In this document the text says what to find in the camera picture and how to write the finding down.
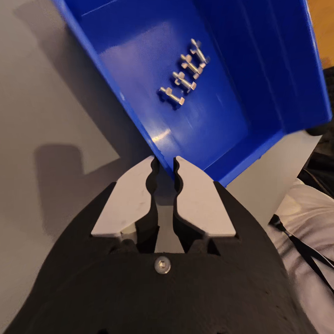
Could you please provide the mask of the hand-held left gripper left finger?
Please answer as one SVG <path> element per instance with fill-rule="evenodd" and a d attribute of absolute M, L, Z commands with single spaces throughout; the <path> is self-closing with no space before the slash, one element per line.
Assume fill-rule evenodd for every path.
<path fill-rule="evenodd" d="M 91 236 L 132 240 L 140 253 L 153 253 L 160 228 L 154 198 L 158 173 L 155 156 L 125 172 L 116 182 Z"/>

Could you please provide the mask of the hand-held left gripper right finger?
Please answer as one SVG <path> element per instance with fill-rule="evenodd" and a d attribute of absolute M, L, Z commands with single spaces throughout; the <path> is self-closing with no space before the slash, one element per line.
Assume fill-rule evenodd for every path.
<path fill-rule="evenodd" d="M 214 180 L 183 157 L 175 157 L 173 231 L 188 253 L 199 240 L 204 252 L 218 253 L 214 238 L 237 236 Z"/>

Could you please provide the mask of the blue plastic bin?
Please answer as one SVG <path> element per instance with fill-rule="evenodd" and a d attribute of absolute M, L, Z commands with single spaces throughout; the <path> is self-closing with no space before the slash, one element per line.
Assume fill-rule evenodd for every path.
<path fill-rule="evenodd" d="M 181 156 L 227 186 L 283 136 L 332 118 L 306 1 L 53 3 L 171 176 Z M 192 38 L 210 57 L 197 80 L 180 66 L 181 54 L 200 64 Z"/>

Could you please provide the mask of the person's beige shirt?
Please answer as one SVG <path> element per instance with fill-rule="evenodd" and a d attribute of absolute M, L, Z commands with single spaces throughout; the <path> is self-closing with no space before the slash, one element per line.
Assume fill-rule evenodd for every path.
<path fill-rule="evenodd" d="M 305 244 L 333 261 L 334 202 L 331 197 L 296 179 L 276 215 Z M 333 293 L 298 253 L 283 232 L 267 233 L 280 254 L 299 303 L 318 333 L 334 333 Z"/>

